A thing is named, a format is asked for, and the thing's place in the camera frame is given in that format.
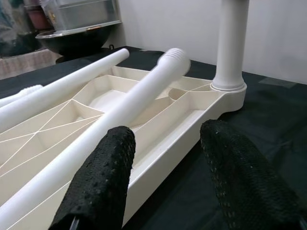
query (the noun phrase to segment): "black textured foam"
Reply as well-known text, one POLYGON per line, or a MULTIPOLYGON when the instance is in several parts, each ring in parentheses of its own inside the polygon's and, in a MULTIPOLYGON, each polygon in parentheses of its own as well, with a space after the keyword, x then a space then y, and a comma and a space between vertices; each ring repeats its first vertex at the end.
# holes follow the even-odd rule
POLYGON ((300 229, 298 197, 247 137, 210 120, 201 145, 229 229, 300 229))
POLYGON ((69 230, 74 216, 78 230, 121 229, 134 153, 129 128, 109 130, 75 174, 49 229, 69 230))

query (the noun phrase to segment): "white plastic part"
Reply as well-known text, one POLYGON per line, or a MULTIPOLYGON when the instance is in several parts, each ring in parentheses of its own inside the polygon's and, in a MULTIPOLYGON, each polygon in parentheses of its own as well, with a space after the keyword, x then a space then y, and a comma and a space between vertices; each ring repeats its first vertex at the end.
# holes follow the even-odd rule
POLYGON ((60 98, 117 65, 129 56, 127 49, 121 49, 87 67, 61 78, 20 100, 0 108, 0 132, 44 111, 60 98))
POLYGON ((12 96, 9 96, 9 97, 5 97, 5 98, 1 98, 0 99, 0 107, 3 107, 11 102, 14 102, 30 93, 33 93, 35 92, 36 90, 39 90, 41 89, 43 86, 42 85, 34 85, 34 86, 31 86, 31 87, 28 87, 28 88, 25 88, 23 90, 20 90, 19 93, 17 94, 14 94, 12 96))
POLYGON ((1 230, 7 229, 73 177, 108 129, 129 125, 171 82, 190 67, 180 49, 171 49, 157 66, 114 107, 84 131, 59 156, 0 207, 1 230))
POLYGON ((237 91, 245 87, 242 64, 249 0, 222 0, 216 75, 212 87, 237 91))

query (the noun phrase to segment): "black tablecloth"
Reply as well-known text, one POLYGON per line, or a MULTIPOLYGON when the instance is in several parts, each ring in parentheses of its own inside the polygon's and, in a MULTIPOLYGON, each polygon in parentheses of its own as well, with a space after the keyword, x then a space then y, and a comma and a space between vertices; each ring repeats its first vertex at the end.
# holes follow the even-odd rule
MULTIPOLYGON (((162 52, 127 47, 122 67, 151 70, 162 52)), ((46 85, 109 54, 60 63, 0 81, 0 98, 35 85, 46 85)), ((187 76, 210 79, 215 66, 193 61, 187 76)), ((253 141, 300 196, 307 198, 307 85, 243 73, 245 104, 220 119, 253 141)), ((225 230, 211 175, 196 144, 124 227, 125 230, 225 230)))

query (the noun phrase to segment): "white plastic tube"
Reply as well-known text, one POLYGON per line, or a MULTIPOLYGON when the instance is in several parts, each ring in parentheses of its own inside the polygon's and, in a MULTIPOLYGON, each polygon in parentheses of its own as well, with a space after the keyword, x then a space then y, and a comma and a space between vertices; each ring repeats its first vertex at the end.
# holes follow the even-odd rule
POLYGON ((127 49, 121 49, 44 88, 0 108, 0 133, 42 112, 72 90, 97 77, 100 73, 129 57, 127 49))
POLYGON ((171 82, 183 76, 189 66, 190 61, 182 50, 166 52, 152 72, 133 87, 121 102, 0 207, 0 229, 6 230, 67 183, 110 128, 132 122, 171 82))
POLYGON ((242 64, 249 0, 222 0, 216 75, 212 87, 236 91, 245 87, 242 64))
POLYGON ((28 87, 28 88, 25 88, 23 90, 20 90, 19 93, 17 94, 14 94, 12 96, 9 96, 9 97, 5 97, 5 98, 1 98, 0 99, 0 107, 3 107, 9 103, 12 103, 26 95, 29 95, 30 93, 33 93, 39 89, 41 89, 43 86, 42 85, 34 85, 34 86, 31 86, 31 87, 28 87))

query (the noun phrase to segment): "black bowl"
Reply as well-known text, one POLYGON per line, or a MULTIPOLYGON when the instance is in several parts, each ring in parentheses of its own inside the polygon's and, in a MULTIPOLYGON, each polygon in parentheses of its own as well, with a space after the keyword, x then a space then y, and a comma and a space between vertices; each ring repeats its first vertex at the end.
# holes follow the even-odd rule
POLYGON ((95 27, 69 34, 54 31, 40 33, 36 38, 47 49, 66 57, 82 57, 97 52, 107 41, 111 26, 95 27))

